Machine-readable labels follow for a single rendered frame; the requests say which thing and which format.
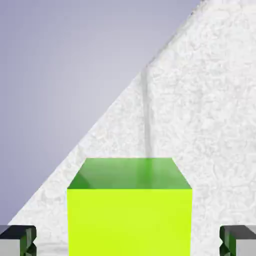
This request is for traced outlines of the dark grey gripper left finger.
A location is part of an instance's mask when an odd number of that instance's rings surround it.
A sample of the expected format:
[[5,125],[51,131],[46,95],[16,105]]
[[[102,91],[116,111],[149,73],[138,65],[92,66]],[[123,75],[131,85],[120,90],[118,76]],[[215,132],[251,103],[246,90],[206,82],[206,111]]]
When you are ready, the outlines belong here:
[[37,256],[34,225],[0,225],[0,256]]

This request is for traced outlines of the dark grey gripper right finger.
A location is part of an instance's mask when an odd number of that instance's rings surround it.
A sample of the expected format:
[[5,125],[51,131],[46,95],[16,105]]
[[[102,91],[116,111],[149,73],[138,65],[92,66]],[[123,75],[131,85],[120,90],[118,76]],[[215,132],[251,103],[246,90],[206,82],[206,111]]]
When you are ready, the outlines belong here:
[[256,256],[256,225],[222,225],[219,256]]

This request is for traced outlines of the small lime green cube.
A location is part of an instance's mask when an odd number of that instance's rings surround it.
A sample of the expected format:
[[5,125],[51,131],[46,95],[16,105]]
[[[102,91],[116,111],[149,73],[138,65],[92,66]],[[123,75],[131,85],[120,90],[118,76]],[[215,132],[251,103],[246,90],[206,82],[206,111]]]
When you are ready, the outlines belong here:
[[68,256],[190,256],[192,197],[171,158],[87,158],[67,188]]

